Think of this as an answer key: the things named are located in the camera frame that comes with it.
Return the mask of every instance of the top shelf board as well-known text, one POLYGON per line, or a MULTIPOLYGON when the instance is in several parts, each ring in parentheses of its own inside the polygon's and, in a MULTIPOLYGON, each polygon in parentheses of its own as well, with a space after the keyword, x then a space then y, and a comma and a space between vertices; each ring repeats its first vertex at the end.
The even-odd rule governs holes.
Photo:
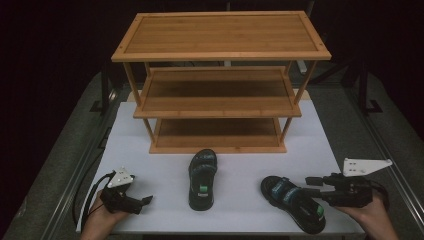
POLYGON ((303 11, 139 13, 113 62, 329 60, 303 11))

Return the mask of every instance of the gray floor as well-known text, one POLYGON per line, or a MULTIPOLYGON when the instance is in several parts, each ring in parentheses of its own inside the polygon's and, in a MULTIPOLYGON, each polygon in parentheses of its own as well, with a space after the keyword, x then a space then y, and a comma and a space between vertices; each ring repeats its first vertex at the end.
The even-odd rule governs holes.
MULTIPOLYGON (((320 63, 315 75, 331 66, 330 63, 320 63)), ((415 221, 417 216, 412 214, 414 211, 411 213, 411 209, 416 207, 414 199, 410 199, 412 193, 420 201, 424 199, 421 190, 424 183, 421 178, 424 174, 424 143, 387 96, 381 82, 372 75, 369 76, 368 97, 379 103, 383 113, 372 113, 367 118, 362 117, 355 104, 356 89, 346 90, 338 83, 342 73, 335 74, 328 81, 311 85, 307 89, 339 166, 346 157, 394 160, 395 166, 373 173, 368 178, 383 183, 388 188, 391 200, 390 215, 400 238, 424 239, 422 229, 415 221)), ((291 71, 291 77, 294 85, 301 79, 295 67, 291 71)), ((124 86, 123 89, 116 91, 118 101, 114 102, 126 99, 128 94, 129 88, 124 86)), ((110 111, 104 116, 98 112, 90 112, 93 103, 100 99, 100 75, 97 75, 81 97, 28 192, 23 204, 25 211, 22 216, 15 218, 4 239, 78 238, 72 221, 72 198, 84 173, 94 162, 83 179, 76 198, 79 213, 99 163, 96 157, 102 152, 102 142, 107 140, 107 132, 113 124, 118 107, 112 102, 110 111)), ((110 239, 140 238, 141 236, 136 235, 110 237, 110 239)), ((346 236, 346 239, 362 238, 362 236, 346 236)), ((290 239, 342 239, 342 237, 292 236, 290 239)))

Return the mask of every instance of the human hand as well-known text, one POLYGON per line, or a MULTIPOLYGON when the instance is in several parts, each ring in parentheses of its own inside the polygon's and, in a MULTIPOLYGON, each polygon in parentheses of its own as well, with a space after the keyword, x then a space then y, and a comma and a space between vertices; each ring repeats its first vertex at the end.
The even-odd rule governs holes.
POLYGON ((383 196, 377 192, 373 193, 373 201, 365 207, 335 208, 355 219, 372 239, 399 239, 384 207, 383 196))
POLYGON ((115 225, 128 217, 130 213, 110 213, 100 199, 102 190, 97 192, 96 200, 91 206, 84 230, 81 233, 82 240, 105 239, 112 232, 115 225))

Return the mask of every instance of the white table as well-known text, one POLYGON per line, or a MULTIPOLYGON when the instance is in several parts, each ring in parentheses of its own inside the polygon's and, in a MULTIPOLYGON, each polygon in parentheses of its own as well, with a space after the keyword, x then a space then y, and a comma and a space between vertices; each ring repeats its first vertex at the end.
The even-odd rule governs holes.
MULTIPOLYGON (((131 215, 115 232, 138 234, 305 234, 282 210, 262 196, 260 183, 269 175, 285 176, 305 187, 305 177, 340 172, 311 100, 300 102, 303 116, 292 122, 284 154, 217 154, 215 202, 196 212, 188 205, 188 166, 192 154, 149 154, 150 139, 142 120, 133 119, 135 103, 121 103, 105 153, 94 178, 124 166, 136 176, 127 195, 153 195, 140 215, 131 215)), ((362 233, 347 215, 318 200, 327 225, 321 234, 362 233)))

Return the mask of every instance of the slipper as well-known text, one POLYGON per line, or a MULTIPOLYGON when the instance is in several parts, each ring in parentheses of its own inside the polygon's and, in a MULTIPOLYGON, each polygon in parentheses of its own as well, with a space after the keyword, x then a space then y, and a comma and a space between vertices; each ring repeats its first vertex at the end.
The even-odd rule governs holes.
POLYGON ((261 191, 272 206, 290 214, 304 232, 317 234, 325 228, 324 208, 288 178, 268 176, 262 180, 261 191))
POLYGON ((190 177, 189 205, 193 210, 206 211, 213 205, 213 180, 217 167, 216 154, 203 149, 191 160, 188 168, 190 177))

